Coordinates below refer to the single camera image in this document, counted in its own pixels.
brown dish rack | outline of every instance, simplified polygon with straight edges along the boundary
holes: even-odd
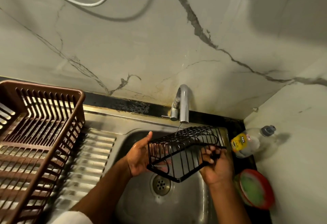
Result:
[[[0,82],[0,224],[35,223],[85,123],[83,91]]]

hand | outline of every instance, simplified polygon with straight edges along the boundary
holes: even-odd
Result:
[[[200,162],[202,162],[203,158],[204,161],[208,161],[211,164],[200,170],[204,182],[209,187],[218,185],[222,182],[231,182],[233,169],[230,159],[226,156],[226,149],[216,149],[216,147],[210,146],[210,150],[203,148],[201,153]],[[216,161],[212,160],[210,158],[212,153],[220,154],[220,158]]]
[[[127,163],[132,176],[138,176],[146,171],[146,166],[149,164],[149,156],[147,144],[152,138],[152,131],[149,134],[136,142],[126,154]]]

yellow label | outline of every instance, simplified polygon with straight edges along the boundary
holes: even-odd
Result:
[[[247,146],[247,135],[239,134],[231,140],[231,147],[234,152],[240,151]]]

white sleeve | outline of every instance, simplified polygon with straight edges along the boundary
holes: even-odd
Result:
[[[67,211],[62,213],[52,224],[93,224],[82,212]]]

sink drain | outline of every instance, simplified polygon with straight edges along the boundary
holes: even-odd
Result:
[[[168,194],[171,189],[171,181],[162,176],[155,176],[152,181],[152,187],[156,194],[164,196]]]

